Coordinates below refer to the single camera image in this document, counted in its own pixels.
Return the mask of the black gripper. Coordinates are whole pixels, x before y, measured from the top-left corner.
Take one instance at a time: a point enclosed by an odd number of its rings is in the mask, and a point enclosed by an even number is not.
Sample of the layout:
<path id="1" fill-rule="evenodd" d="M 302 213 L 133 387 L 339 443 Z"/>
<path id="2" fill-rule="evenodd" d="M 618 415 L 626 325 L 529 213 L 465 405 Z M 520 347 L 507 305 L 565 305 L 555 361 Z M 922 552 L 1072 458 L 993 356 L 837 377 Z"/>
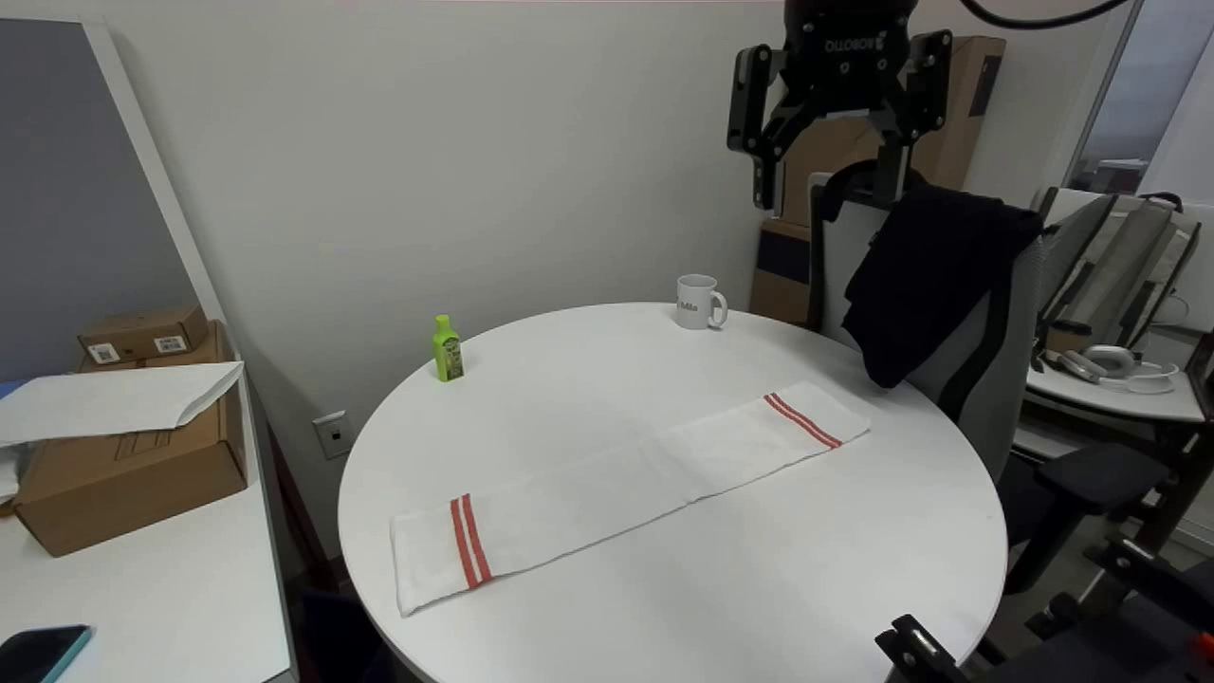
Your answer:
<path id="1" fill-rule="evenodd" d="M 867 193 L 910 185 L 915 143 L 943 124 L 952 33 L 910 31 L 918 0 L 785 0 L 785 41 L 731 60 L 723 147 L 751 158 L 751 203 L 773 205 L 779 162 L 816 123 L 866 113 L 880 133 Z"/>

